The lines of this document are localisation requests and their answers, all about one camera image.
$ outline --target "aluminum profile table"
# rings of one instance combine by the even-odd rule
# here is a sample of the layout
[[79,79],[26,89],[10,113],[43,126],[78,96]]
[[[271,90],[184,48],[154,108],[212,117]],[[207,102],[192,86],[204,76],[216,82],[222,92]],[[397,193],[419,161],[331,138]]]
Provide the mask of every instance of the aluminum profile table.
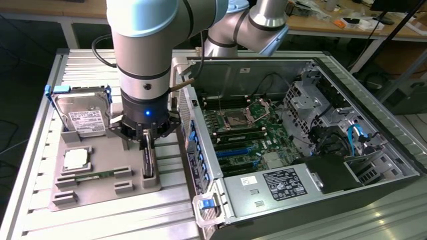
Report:
[[[303,53],[329,58],[322,52],[285,51],[277,56],[301,56]],[[112,50],[102,50],[100,54],[115,63]],[[176,50],[174,55],[194,56],[195,51]],[[58,54],[48,84],[76,87],[110,84],[112,100],[120,102],[118,78],[116,69],[103,65],[90,50],[72,50]],[[3,220],[0,239],[199,239],[175,134],[155,143],[162,191],[50,212],[60,127],[59,116],[44,98]],[[422,179],[365,208],[259,239],[423,239],[427,237],[426,184],[427,179]]]

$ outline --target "motherboard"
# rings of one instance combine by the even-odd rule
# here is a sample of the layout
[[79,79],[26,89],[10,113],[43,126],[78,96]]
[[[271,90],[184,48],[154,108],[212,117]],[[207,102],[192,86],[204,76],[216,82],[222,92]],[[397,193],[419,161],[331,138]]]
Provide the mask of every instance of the motherboard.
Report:
[[203,116],[224,177],[290,166],[302,157],[266,98],[204,99]]

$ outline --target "desk leg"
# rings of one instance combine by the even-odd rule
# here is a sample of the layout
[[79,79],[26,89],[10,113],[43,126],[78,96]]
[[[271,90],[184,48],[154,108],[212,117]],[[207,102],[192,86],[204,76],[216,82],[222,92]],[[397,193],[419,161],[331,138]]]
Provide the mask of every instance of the desk leg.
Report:
[[362,57],[359,58],[358,62],[354,64],[350,73],[355,73],[358,72],[363,65],[367,63],[369,59],[371,58],[375,50],[379,48],[381,44],[383,43],[383,41],[386,40],[385,37],[381,37],[379,39],[375,39],[373,41],[373,43],[370,44],[370,46],[367,47],[365,53],[362,54]]
[[75,29],[74,29],[74,22],[68,18],[66,18],[59,23],[60,23],[62,31],[66,36],[68,48],[70,49],[79,49],[80,46],[79,46],[78,36],[75,33]]

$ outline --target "blue cable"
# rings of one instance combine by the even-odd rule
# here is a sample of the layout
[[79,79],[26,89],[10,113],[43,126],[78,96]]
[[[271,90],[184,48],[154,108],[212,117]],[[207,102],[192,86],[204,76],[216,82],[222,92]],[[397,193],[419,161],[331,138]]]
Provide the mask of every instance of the blue cable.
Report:
[[349,142],[351,147],[351,155],[355,156],[355,146],[354,146],[354,128],[357,129],[359,135],[363,135],[366,138],[369,135],[363,132],[362,126],[359,124],[353,124],[347,130]]

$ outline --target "floor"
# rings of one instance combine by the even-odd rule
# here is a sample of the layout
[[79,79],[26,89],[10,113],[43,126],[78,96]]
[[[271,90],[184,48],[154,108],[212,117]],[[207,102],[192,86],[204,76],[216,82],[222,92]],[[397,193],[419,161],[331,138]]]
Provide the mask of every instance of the floor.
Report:
[[[58,48],[67,47],[62,27],[58,23],[19,20],[12,20],[11,23],[20,30],[0,20],[0,152],[30,138],[55,52]],[[107,25],[76,24],[75,31],[82,48],[88,49],[92,40],[110,33],[110,27]],[[180,44],[178,49],[192,49],[199,45],[200,39],[195,37]],[[286,38],[279,49],[329,51],[347,66],[358,57],[363,45],[365,40],[361,39],[353,40],[349,45],[342,45],[338,38],[297,35]],[[99,48],[111,49],[112,43],[104,41],[99,44]],[[375,69],[375,65],[369,66],[366,73]],[[3,219],[10,201],[26,146],[24,142],[0,154],[3,162],[0,165],[0,219]]]

